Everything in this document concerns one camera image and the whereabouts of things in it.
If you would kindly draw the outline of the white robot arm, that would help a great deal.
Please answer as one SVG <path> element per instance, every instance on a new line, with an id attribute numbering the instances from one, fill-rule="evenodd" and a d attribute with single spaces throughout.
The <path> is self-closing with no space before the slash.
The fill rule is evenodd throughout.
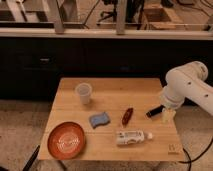
<path id="1" fill-rule="evenodd" d="M 163 123 L 173 120 L 186 98 L 213 116 L 213 87 L 205 82 L 207 77 L 208 68 L 200 61 L 189 62 L 166 73 L 166 85 L 159 95 Z"/>

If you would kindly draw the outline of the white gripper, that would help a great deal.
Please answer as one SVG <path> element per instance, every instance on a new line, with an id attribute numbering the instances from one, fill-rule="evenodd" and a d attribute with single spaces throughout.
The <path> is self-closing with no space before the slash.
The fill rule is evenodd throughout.
<path id="1" fill-rule="evenodd" d="M 170 87 L 164 87 L 160 92 L 159 98 L 160 103 L 166 107 L 162 110 L 162 122 L 169 123 L 173 120 L 176 114 L 175 110 L 180 108 L 184 103 L 184 97 Z"/>

